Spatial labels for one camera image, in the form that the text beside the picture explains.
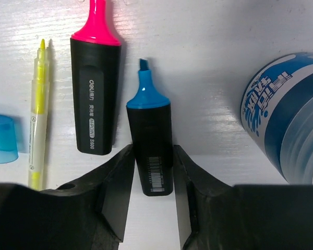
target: highlighter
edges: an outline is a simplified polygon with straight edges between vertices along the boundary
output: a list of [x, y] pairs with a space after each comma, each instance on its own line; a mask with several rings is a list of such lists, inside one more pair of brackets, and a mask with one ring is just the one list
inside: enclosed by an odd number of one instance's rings
[[153, 86], [146, 60], [140, 60], [139, 90], [127, 105], [142, 190], [147, 196], [173, 191], [171, 102]]
[[112, 150], [121, 60], [105, 7], [105, 0], [90, 0], [86, 24], [70, 39], [77, 148], [93, 155]]

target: white wooden surface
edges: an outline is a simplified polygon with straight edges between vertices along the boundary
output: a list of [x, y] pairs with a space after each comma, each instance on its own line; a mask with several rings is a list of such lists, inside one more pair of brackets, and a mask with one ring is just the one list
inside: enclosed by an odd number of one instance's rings
[[[0, 0], [0, 113], [16, 117], [22, 131], [19, 159], [0, 165], [0, 182], [27, 182], [33, 60], [45, 38], [52, 39], [54, 66], [48, 188], [130, 143], [125, 104], [137, 89], [140, 57], [151, 59], [155, 84], [172, 101], [175, 142], [199, 165], [228, 184], [285, 183], [242, 130], [238, 109], [263, 65], [313, 51], [313, 0], [113, 0], [109, 19], [125, 41], [125, 71], [116, 144], [103, 157], [82, 154], [75, 143], [69, 38], [88, 7], [88, 0]], [[174, 194], [144, 196], [137, 173], [120, 249], [179, 249]]]

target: pink highlighter neck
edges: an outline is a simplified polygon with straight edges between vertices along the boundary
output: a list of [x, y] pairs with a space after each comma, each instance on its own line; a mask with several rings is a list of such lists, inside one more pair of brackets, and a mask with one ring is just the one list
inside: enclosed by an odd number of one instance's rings
[[120, 41], [110, 32], [105, 18], [106, 1], [90, 0], [89, 16], [81, 30], [72, 39], [103, 45], [120, 46]]

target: marker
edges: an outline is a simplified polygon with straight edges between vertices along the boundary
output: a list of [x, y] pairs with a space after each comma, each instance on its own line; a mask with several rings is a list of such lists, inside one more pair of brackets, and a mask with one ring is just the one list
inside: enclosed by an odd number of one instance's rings
[[112, 150], [121, 60], [105, 10], [105, 0], [90, 0], [85, 26], [70, 39], [77, 148], [94, 155]]
[[142, 190], [147, 196], [173, 191], [171, 102], [153, 86], [146, 60], [140, 60], [139, 90], [127, 105]]
[[49, 61], [47, 59], [44, 39], [42, 39], [34, 64], [34, 79], [32, 80], [31, 94], [28, 186], [35, 190], [41, 190], [50, 87]]

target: yellow pen tip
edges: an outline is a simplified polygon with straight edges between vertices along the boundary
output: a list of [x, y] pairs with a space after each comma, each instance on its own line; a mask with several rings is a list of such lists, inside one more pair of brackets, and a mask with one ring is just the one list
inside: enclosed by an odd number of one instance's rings
[[41, 41], [41, 47], [40, 48], [45, 49], [45, 40], [44, 39], [42, 39], [42, 41]]

